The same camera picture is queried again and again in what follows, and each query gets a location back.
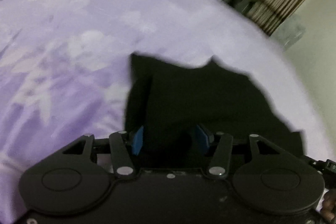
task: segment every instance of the purple fabric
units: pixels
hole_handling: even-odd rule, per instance
[[[20,174],[80,135],[123,129],[130,53],[248,72],[307,154],[333,158],[277,45],[219,0],[0,0],[0,222],[25,212]]]

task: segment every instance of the screw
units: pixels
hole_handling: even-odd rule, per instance
[[[168,174],[167,175],[167,178],[169,178],[169,179],[174,179],[176,176],[174,175],[174,174]]]
[[[214,166],[209,169],[209,173],[214,176],[221,176],[225,174],[225,169],[220,166]]]
[[[28,218],[26,223],[27,224],[38,224],[36,219],[34,219],[34,218]]]
[[[129,166],[122,166],[122,167],[119,167],[117,169],[117,173],[119,175],[123,175],[123,176],[128,176],[128,175],[132,174],[133,171],[134,171],[133,168],[131,168]]]

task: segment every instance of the black fabric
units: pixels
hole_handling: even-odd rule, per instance
[[[187,69],[136,54],[131,69],[125,130],[144,125],[143,152],[181,157],[192,143],[187,131],[202,123],[237,139],[260,134],[303,155],[300,133],[291,133],[273,114],[247,75],[224,69],[213,58],[204,67]]]

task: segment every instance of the bed sheet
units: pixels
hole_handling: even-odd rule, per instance
[[[25,212],[20,174],[80,135],[123,129],[129,55],[247,72],[274,112],[333,159],[324,125],[282,50],[220,0],[0,0],[0,222]]]

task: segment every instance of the triangular cutout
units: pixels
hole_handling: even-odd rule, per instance
[[[79,141],[78,143],[74,144],[67,150],[63,152],[63,154],[68,154],[68,155],[81,155],[83,154],[84,151],[84,146],[85,146],[86,141]]]
[[[272,147],[268,146],[262,141],[257,141],[257,145],[259,148],[259,153],[261,155],[279,155],[280,153],[274,150]]]

